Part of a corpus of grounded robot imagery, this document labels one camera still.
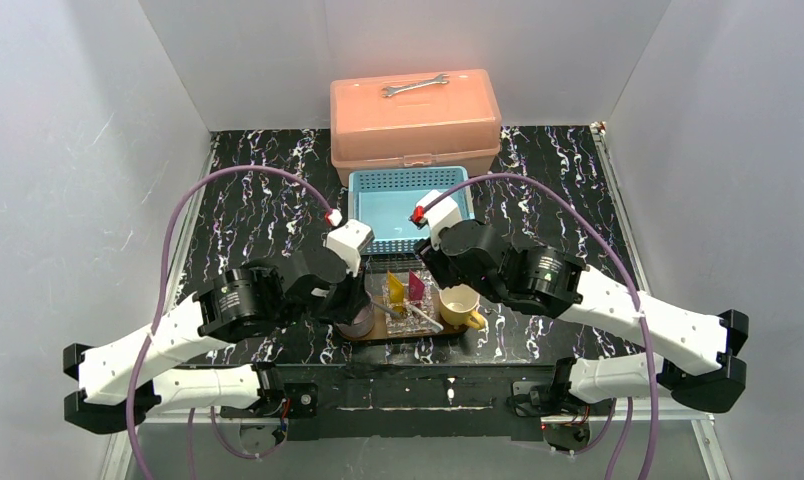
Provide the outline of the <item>purple ceramic mug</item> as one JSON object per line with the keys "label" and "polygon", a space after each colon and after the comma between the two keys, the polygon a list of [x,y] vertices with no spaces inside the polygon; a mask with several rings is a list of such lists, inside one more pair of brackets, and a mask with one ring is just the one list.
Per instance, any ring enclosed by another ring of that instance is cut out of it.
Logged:
{"label": "purple ceramic mug", "polygon": [[369,304],[361,309],[350,324],[336,323],[336,330],[346,338],[361,338],[374,328],[374,306]]}

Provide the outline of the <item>pink toothpaste tube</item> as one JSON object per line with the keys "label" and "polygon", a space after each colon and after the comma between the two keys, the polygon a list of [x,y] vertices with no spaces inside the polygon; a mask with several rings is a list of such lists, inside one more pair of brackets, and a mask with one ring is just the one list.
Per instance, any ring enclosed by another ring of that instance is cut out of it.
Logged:
{"label": "pink toothpaste tube", "polygon": [[423,300],[426,285],[413,270],[408,272],[407,299],[411,303],[419,303]]}

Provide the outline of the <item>white toothbrush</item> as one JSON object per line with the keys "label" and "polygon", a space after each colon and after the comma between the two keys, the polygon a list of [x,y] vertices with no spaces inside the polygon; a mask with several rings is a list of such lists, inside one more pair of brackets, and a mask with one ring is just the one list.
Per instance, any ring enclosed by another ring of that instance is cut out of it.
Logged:
{"label": "white toothbrush", "polygon": [[440,333],[440,332],[442,332],[444,330],[443,325],[439,321],[434,320],[431,316],[426,314],[423,310],[421,310],[420,308],[416,307],[411,302],[407,302],[406,307],[407,307],[408,310],[410,310],[416,316],[418,316],[420,319],[422,319],[427,324],[428,328],[431,331],[433,331],[435,333]]}

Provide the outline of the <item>yellow toothpaste tube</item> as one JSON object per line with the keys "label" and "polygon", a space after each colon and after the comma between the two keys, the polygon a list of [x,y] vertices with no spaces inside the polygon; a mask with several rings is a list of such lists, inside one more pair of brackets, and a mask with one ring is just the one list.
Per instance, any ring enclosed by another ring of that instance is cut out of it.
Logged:
{"label": "yellow toothpaste tube", "polygon": [[405,285],[390,271],[386,275],[387,305],[396,313],[405,313]]}

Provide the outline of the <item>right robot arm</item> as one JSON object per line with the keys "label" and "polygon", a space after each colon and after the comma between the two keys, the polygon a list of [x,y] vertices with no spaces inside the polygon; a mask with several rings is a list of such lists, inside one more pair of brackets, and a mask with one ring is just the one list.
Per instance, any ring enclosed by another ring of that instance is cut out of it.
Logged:
{"label": "right robot arm", "polygon": [[561,407],[643,397],[653,389],[707,413],[731,410],[746,388],[738,354],[749,318],[700,314],[628,287],[548,245],[518,248],[477,220],[464,220],[414,247],[442,289],[466,286],[525,315],[581,324],[640,345],[607,359],[564,358],[551,382],[517,398],[548,414]]}

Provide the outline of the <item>grey toothbrush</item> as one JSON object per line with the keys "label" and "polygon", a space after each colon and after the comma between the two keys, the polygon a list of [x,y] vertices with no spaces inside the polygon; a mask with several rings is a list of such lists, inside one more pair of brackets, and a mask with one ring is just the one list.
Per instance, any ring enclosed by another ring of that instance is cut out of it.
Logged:
{"label": "grey toothbrush", "polygon": [[389,315],[391,318],[401,319],[403,317],[403,315],[401,313],[399,313],[399,312],[395,311],[393,308],[388,307],[386,305],[383,305],[383,304],[381,304],[379,302],[372,301],[371,304],[372,304],[372,306],[374,308],[381,310],[385,314]]}

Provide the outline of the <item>clear textured glass cup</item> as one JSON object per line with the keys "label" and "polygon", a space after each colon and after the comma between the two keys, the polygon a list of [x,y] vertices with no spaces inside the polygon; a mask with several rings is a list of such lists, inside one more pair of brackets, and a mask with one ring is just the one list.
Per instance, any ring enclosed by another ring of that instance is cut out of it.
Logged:
{"label": "clear textured glass cup", "polygon": [[435,319],[430,299],[428,286],[415,272],[409,271],[406,280],[388,272],[383,300],[388,336],[402,338],[440,333],[443,327]]}

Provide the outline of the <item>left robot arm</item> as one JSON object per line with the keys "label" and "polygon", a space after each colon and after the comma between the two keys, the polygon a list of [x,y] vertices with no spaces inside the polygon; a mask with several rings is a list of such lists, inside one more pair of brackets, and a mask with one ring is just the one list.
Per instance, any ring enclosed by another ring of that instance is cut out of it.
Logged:
{"label": "left robot arm", "polygon": [[164,314],[110,344],[73,343],[63,371],[78,383],[64,399],[66,422],[95,434],[140,425],[170,410],[230,407],[275,413],[286,387],[271,362],[192,369],[185,362],[302,320],[352,323],[370,306],[358,253],[326,247],[227,270]]}

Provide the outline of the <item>yellow ceramic mug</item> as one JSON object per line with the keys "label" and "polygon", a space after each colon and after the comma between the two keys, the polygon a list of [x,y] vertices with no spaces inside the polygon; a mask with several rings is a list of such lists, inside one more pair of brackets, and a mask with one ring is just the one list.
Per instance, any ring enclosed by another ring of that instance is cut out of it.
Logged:
{"label": "yellow ceramic mug", "polygon": [[480,294],[466,285],[441,289],[438,295],[442,320],[453,327],[467,326],[482,330],[487,319],[479,312]]}

